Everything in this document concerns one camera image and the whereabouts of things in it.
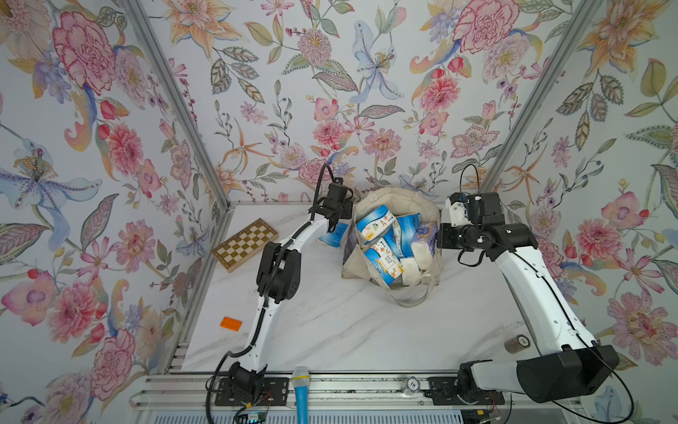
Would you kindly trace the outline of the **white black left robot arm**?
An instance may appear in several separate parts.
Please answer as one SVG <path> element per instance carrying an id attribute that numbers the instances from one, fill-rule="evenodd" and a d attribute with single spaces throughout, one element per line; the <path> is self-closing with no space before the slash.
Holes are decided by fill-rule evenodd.
<path id="1" fill-rule="evenodd" d="M 351 218 L 352 211 L 352 190 L 341 178 L 332 178 L 328 193 L 318 194 L 313 201 L 307 220 L 290 236 L 264 247 L 256 275 L 257 312 L 247 345 L 224 356 L 235 360 L 225 379 L 237 389 L 254 393 L 262 387 L 268 367 L 266 344 L 282 303 L 298 291 L 304 250 L 321 236 L 335 231 L 340 221 Z"/>

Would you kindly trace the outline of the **purple tissue pack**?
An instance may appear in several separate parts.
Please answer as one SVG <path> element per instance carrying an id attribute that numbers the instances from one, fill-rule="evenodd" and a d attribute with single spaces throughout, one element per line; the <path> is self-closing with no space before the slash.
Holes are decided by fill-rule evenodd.
<path id="1" fill-rule="evenodd" d="M 429 270 L 433 265 L 437 231 L 437 222 L 423 222 L 411 242 L 413 257 L 421 270 Z"/>

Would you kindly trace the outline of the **blue tissue pack front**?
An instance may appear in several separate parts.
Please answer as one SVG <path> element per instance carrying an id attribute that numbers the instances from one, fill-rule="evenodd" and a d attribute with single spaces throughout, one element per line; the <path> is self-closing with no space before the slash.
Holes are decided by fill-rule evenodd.
<path id="1" fill-rule="evenodd" d="M 397 217 L 397 225 L 394 226 L 394 236 L 400 258 L 413 257 L 411 245 L 417 238 L 418 229 L 421 225 L 420 214 L 410 214 Z"/>

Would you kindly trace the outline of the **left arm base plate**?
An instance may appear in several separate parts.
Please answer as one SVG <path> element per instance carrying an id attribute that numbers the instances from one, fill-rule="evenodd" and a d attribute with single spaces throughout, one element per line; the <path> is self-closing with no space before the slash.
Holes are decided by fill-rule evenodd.
<path id="1" fill-rule="evenodd" d="M 215 391 L 215 406 L 286 406 L 290 380 L 286 377 L 263 377 L 241 383 L 224 377 Z"/>

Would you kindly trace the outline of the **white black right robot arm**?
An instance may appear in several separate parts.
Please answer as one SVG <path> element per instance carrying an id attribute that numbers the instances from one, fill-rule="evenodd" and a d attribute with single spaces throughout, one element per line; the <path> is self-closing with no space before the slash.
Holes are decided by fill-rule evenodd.
<path id="1" fill-rule="evenodd" d="M 546 403 L 593 395 L 620 358 L 600 344 L 566 302 L 552 278 L 536 236 L 525 224 L 508 224 L 498 194 L 452 194 L 450 220 L 436 237 L 440 249 L 480 252 L 506 280 L 538 351 L 512 362 L 470 361 L 457 372 L 457 395 L 491 391 L 526 395 Z"/>

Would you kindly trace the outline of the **blue white tissue pack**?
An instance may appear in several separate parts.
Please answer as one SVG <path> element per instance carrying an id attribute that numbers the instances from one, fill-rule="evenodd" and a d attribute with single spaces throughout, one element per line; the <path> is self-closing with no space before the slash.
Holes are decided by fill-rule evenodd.
<path id="1" fill-rule="evenodd" d="M 386 205 L 381 205 L 360 219 L 356 226 L 363 242 L 369 244 L 388 231 L 395 221 L 396 218 L 390 209 Z"/>

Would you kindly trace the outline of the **beige canvas tote bag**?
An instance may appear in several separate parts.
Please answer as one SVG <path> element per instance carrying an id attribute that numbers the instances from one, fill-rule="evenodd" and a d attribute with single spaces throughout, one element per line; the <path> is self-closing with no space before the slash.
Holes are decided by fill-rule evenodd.
<path id="1" fill-rule="evenodd" d="M 398 254 L 397 242 L 394 236 L 394 226 L 397 225 L 397 217 L 410 214 L 420 214 L 421 223 L 435 221 L 438 223 L 438 231 L 441 226 L 441 210 L 437 205 L 429 201 L 420 193 L 398 188 L 384 187 L 361 200 L 353 209 L 353 219 L 348 228 L 348 236 L 344 247 L 344 259 L 342 266 L 342 278 L 360 279 L 377 285 L 399 307 L 412 308 L 424 303 L 432 289 L 438 286 L 443 271 L 441 263 L 441 251 L 435 247 L 435 256 L 432 267 L 429 270 L 421 270 L 420 282 L 417 285 L 405 286 L 399 277 L 391 286 L 381 280 L 376 269 L 365 257 L 365 251 L 371 247 L 363 242 L 357 230 L 357 222 L 381 205 L 386 205 L 395 216 L 392 227 L 379 238 L 389 244 L 393 253 L 401 260 Z"/>

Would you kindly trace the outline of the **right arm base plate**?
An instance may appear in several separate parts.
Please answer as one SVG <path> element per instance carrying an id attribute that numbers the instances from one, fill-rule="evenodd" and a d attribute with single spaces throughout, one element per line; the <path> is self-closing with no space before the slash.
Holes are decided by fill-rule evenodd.
<path id="1" fill-rule="evenodd" d="M 497 390 L 480 390 L 456 376 L 434 376 L 427 379 L 425 397 L 435 406 L 503 406 L 505 397 Z"/>

